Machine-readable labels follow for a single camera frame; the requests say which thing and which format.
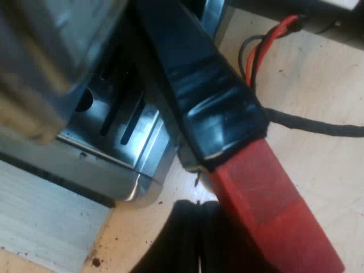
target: red rubber grip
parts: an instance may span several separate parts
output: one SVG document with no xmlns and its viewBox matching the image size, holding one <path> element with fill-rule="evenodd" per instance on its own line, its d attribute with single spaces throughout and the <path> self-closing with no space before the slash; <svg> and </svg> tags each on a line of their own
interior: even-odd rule
<svg viewBox="0 0 364 273">
<path fill-rule="evenodd" d="M 282 273 L 341 273 L 344 265 L 268 143 L 257 140 L 207 174 L 221 205 Z"/>
</svg>

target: black cable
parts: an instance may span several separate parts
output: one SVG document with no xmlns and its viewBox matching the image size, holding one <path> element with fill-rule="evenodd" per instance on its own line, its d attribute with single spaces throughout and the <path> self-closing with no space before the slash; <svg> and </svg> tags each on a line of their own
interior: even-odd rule
<svg viewBox="0 0 364 273">
<path fill-rule="evenodd" d="M 254 41 L 254 40 L 262 40 L 265 37 L 265 35 L 253 35 L 251 37 L 249 37 L 248 39 L 246 39 L 239 50 L 239 56 L 238 56 L 238 63 L 239 63 L 239 69 L 240 69 L 240 73 L 241 76 L 243 77 L 243 80 L 246 79 L 246 75 L 245 75 L 245 70 L 244 70 L 244 65 L 243 65 L 243 53 L 245 48 L 247 47 L 248 44 L 250 44 L 250 42 Z"/>
<path fill-rule="evenodd" d="M 265 108 L 268 119 L 271 122 L 281 124 L 290 129 L 298 129 L 307 132 L 330 135 L 333 137 L 364 137 L 364 127 L 355 125 L 334 125 L 321 121 L 313 121 L 311 119 L 289 115 L 280 111 Z"/>
<path fill-rule="evenodd" d="M 253 92 L 255 92 L 256 88 L 256 78 L 257 78 L 257 72 L 258 72 L 258 60 L 260 55 L 260 50 L 262 48 L 262 45 L 264 45 L 270 35 L 272 34 L 273 30 L 272 28 L 269 30 L 269 32 L 265 35 L 254 35 L 246 39 L 239 51 L 239 68 L 242 73 L 242 77 L 245 79 L 245 71 L 242 65 L 242 55 L 244 52 L 244 49 L 246 46 L 253 40 L 262 39 L 262 41 L 259 43 L 259 46 L 257 48 L 257 51 L 255 53 L 253 67 L 251 70 L 251 88 Z M 299 31 L 301 29 L 301 24 L 297 24 L 293 26 L 285 35 L 282 35 L 281 37 L 287 36 L 292 32 Z M 317 133 L 317 134 L 324 134 L 324 135 L 330 135 L 333 137 L 350 137 L 350 138 L 362 138 L 364 137 L 364 126 L 355 126 L 355 125 L 334 125 L 330 123 L 325 123 L 321 121 L 314 121 L 312 119 L 307 119 L 303 117 L 298 117 L 295 115 L 290 115 L 286 113 L 282 113 L 280 111 L 265 108 L 266 114 L 268 116 L 268 119 L 273 122 L 280 125 L 283 125 L 290 129 L 297 129 L 302 131 L 307 131 L 311 133 Z"/>
</svg>

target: electrical wire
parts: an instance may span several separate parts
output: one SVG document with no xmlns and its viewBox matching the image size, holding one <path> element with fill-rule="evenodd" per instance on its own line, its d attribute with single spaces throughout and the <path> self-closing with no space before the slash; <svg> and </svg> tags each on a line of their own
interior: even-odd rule
<svg viewBox="0 0 364 273">
<path fill-rule="evenodd" d="M 302 29 L 302 25 L 298 25 L 291 28 L 291 25 L 297 23 L 299 17 L 297 15 L 291 15 L 283 20 L 278 26 L 269 30 L 265 35 L 254 35 L 245 40 L 239 51 L 239 68 L 242 73 L 242 77 L 246 80 L 248 85 L 251 86 L 253 92 L 255 92 L 255 80 L 259 67 L 263 61 L 264 55 L 267 53 L 272 45 L 272 42 L 283 36 L 287 36 L 292 32 Z M 242 55 L 246 46 L 253 40 L 261 39 L 262 41 L 251 51 L 247 60 L 246 73 L 242 65 Z M 280 111 L 265 108 L 268 119 L 280 125 L 283 125 L 290 129 L 303 130 L 311 133 L 318 133 L 324 135 L 330 135 L 333 137 L 351 137 L 362 138 L 364 137 L 364 126 L 355 125 L 334 125 L 321 121 L 314 121 L 311 119 L 298 117 L 282 113 Z"/>
<path fill-rule="evenodd" d="M 243 77 L 244 80 L 246 80 L 246 75 L 245 75 L 244 65 L 243 65 L 244 50 L 247 47 L 247 45 L 250 44 L 252 41 L 262 40 L 264 37 L 265 37 L 265 35 L 253 35 L 253 36 L 249 37 L 248 39 L 246 39 L 240 47 L 238 63 L 239 63 L 239 69 L 240 69 L 241 76 Z"/>
<path fill-rule="evenodd" d="M 269 120 L 290 129 L 330 135 L 332 137 L 363 138 L 364 127 L 355 125 L 335 125 L 321 121 L 289 115 L 280 111 L 265 108 Z"/>
</svg>

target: wood workbench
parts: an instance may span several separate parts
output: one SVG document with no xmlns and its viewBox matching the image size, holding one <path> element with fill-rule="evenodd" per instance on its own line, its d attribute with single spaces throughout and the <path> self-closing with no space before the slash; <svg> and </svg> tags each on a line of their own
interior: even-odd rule
<svg viewBox="0 0 364 273">
<path fill-rule="evenodd" d="M 238 71 L 241 43 L 275 22 L 233 12 L 220 51 Z M 253 45 L 249 46 L 244 58 Z M 264 106 L 307 118 L 364 125 L 364 52 L 300 32 L 276 41 L 257 79 Z M 269 144 L 324 228 L 346 272 L 364 272 L 364 139 L 334 138 L 270 125 Z M 146 208 L 120 203 L 97 238 L 83 272 L 128 272 L 161 230 L 173 203 L 215 199 L 175 159 L 158 200 Z M 99 267 L 92 265 L 98 258 Z M 0 250 L 0 272 L 48 272 Z"/>
</svg>

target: red wire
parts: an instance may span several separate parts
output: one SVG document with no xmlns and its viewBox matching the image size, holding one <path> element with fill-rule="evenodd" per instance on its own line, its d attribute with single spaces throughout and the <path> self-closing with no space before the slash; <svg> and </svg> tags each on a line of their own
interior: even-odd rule
<svg viewBox="0 0 364 273">
<path fill-rule="evenodd" d="M 291 23 L 293 23 L 294 21 L 296 21 L 298 19 L 298 15 L 290 15 L 288 17 L 286 17 L 283 21 L 281 21 L 278 26 L 276 27 L 276 29 L 274 29 L 273 33 L 270 35 L 266 45 L 262 48 L 262 50 L 260 51 L 260 55 L 259 55 L 259 60 L 258 60 L 258 67 L 257 67 L 257 71 L 259 71 L 260 65 L 262 64 L 263 58 L 265 56 L 265 54 L 267 53 L 267 51 L 269 50 L 269 48 L 272 46 L 273 41 L 278 38 L 281 35 L 284 35 L 285 33 L 287 33 L 287 26 L 289 26 Z M 246 82 L 248 83 L 248 85 L 250 86 L 251 82 L 251 64 L 253 62 L 255 53 L 257 51 L 258 46 L 256 46 L 249 54 L 248 60 L 247 60 L 247 64 L 246 64 Z"/>
</svg>

